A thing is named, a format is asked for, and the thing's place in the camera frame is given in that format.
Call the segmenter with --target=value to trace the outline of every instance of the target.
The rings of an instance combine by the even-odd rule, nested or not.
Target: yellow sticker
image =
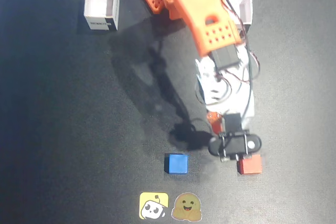
[[[169,197],[166,193],[142,193],[140,195],[140,219],[159,219],[166,215]]]

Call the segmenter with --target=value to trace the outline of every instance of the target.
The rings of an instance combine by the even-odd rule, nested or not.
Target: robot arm
[[[209,151],[222,159],[239,160],[260,150],[261,141],[246,130],[254,116],[254,98],[247,66],[250,52],[238,32],[228,0],[146,0],[154,14],[167,8],[170,19],[183,19],[192,32],[200,56],[196,60],[197,78],[209,111],[208,120],[217,136],[210,142]],[[238,64],[219,69],[212,55],[217,49],[234,46]],[[222,117],[225,120],[223,133]]]

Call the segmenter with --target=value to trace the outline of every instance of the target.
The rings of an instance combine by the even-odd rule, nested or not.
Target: open box
[[[118,30],[119,0],[85,0],[84,17],[92,30]]]
[[[252,24],[252,18],[253,18],[252,0],[229,0],[229,1],[232,4],[232,7],[236,11],[237,15],[241,18],[245,26],[245,31],[247,32]],[[231,18],[236,23],[238,30],[241,30],[242,27],[240,25],[239,20],[233,14],[230,15]]]

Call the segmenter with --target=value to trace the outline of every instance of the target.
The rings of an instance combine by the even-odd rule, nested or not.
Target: black cable
[[[244,110],[244,113],[241,117],[241,120],[243,120],[246,116],[248,107],[250,105],[251,102],[251,97],[252,97],[252,90],[253,90],[253,77],[252,77],[252,64],[251,64],[251,54],[250,54],[250,49],[249,49],[249,44],[248,44],[248,38],[247,38],[247,34],[245,31],[245,27],[243,24],[243,21],[241,20],[241,18],[238,16],[238,14],[236,13],[236,11],[234,10],[232,4],[230,3],[229,0],[225,0],[227,2],[227,4],[229,5],[231,11],[234,13],[234,15],[238,18],[242,31],[243,31],[243,35],[244,35],[244,39],[245,39],[245,43],[246,43],[246,50],[247,50],[247,55],[248,55],[248,76],[249,76],[249,84],[250,84],[250,91],[249,91],[249,95],[248,95],[248,100],[247,100],[247,104]]]

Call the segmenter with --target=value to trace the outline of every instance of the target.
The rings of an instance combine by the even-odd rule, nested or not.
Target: orange 3d printed part
[[[242,42],[223,0],[146,0],[154,14],[166,7],[170,19],[182,18],[190,28],[201,57]]]

